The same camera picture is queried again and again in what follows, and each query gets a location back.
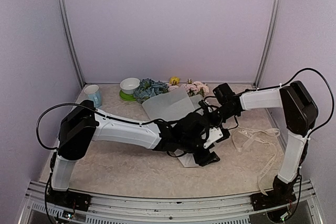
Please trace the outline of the yellow fake flower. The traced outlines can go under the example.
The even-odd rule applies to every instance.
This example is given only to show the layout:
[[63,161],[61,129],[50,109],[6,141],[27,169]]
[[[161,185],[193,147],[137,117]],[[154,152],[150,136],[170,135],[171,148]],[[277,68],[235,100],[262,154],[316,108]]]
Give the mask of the yellow fake flower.
[[176,86],[176,85],[178,85],[180,83],[180,78],[176,77],[176,76],[173,76],[173,77],[170,78],[169,83],[172,86]]

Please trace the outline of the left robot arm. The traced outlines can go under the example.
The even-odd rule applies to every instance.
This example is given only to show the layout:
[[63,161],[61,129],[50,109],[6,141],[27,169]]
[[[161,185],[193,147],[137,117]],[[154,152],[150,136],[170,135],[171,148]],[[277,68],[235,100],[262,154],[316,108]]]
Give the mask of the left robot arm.
[[87,211],[91,197],[69,190],[75,164],[82,159],[92,141],[112,141],[141,146],[149,150],[181,156],[191,154],[195,164],[206,166],[220,159],[210,151],[220,136],[218,128],[197,112],[174,121],[154,119],[132,121],[108,115],[95,108],[92,101],[71,103],[73,110],[61,121],[58,145],[50,161],[50,174],[45,188],[45,203]]

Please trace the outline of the blue hydrangea fake flower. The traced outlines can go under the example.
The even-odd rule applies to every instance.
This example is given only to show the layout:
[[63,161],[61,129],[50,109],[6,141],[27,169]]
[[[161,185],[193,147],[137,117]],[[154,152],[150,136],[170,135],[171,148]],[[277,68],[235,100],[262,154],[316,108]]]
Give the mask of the blue hydrangea fake flower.
[[164,82],[154,81],[150,78],[142,79],[135,89],[133,97],[138,103],[142,104],[152,97],[168,93],[168,88],[168,85]]

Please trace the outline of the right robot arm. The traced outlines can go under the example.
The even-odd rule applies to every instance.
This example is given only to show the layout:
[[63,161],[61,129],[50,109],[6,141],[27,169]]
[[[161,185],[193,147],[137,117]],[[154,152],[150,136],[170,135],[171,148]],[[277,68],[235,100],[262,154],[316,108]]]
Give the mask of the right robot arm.
[[[298,77],[307,87],[319,108],[317,124],[323,123],[330,113],[331,100],[324,82],[309,71]],[[239,119],[246,127],[260,129],[269,128],[271,124],[281,129],[282,137],[276,142],[277,146],[285,143],[287,136],[285,118],[280,109],[270,109],[271,119],[264,123],[260,112],[243,113]],[[270,155],[267,147],[256,143],[247,153],[234,150],[231,141],[225,141],[219,148],[223,158],[218,164],[203,168],[200,179],[199,196],[223,196],[246,193],[257,189],[256,175],[268,161]],[[325,223],[335,223],[335,118],[323,128],[315,131],[309,143],[309,153],[303,163],[304,179],[310,179],[317,193],[321,212]]]

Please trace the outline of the cream ribbon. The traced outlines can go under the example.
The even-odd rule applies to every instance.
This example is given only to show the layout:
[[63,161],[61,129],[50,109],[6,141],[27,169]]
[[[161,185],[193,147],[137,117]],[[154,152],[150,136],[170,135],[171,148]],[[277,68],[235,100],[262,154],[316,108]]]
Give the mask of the cream ribbon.
[[[278,128],[270,128],[266,130],[257,130],[257,129],[251,129],[246,127],[240,127],[238,126],[237,129],[232,133],[231,139],[232,143],[236,149],[237,152],[242,153],[246,149],[248,149],[254,142],[258,142],[260,144],[267,144],[271,147],[273,156],[272,158],[267,162],[267,164],[263,167],[263,169],[259,172],[257,176],[257,185],[262,195],[269,196],[268,193],[260,186],[260,182],[262,179],[268,174],[268,172],[273,167],[276,158],[277,158],[277,148],[275,144],[265,141],[262,138],[258,136],[259,133],[268,135],[270,137],[278,137],[280,135],[280,129]],[[246,141],[242,145],[237,145],[236,142],[236,135],[240,134],[244,138],[246,138]]]

